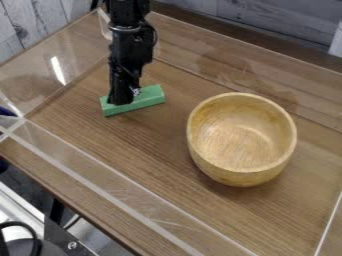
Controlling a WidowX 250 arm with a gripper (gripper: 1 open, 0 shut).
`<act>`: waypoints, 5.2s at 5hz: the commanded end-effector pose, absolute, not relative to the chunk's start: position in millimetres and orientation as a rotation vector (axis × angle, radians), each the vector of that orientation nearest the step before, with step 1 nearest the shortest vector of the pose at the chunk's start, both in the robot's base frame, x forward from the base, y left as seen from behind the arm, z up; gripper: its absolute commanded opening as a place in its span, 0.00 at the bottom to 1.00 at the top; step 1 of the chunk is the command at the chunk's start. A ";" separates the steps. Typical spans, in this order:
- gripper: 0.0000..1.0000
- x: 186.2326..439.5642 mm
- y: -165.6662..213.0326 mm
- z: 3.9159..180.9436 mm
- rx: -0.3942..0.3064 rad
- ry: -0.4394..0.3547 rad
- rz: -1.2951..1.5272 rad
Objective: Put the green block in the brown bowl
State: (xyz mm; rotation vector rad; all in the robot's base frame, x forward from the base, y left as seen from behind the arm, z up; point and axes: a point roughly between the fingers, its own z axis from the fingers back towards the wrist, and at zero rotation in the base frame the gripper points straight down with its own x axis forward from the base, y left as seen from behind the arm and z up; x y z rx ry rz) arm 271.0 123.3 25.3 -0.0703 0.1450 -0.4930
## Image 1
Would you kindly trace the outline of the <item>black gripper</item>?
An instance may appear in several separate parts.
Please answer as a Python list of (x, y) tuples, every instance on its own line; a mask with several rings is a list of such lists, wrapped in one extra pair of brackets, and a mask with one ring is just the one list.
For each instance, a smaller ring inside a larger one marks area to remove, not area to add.
[(158, 41), (156, 28), (150, 24), (137, 27), (109, 26), (110, 44), (110, 104), (131, 104), (141, 93), (139, 79), (146, 64), (153, 62), (154, 47)]

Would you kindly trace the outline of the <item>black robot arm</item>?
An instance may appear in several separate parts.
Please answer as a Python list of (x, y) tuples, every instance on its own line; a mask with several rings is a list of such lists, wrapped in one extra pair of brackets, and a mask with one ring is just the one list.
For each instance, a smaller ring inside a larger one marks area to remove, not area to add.
[(153, 62), (158, 34), (146, 20), (150, 0), (109, 0), (110, 92), (107, 103), (131, 104), (141, 92), (144, 67)]

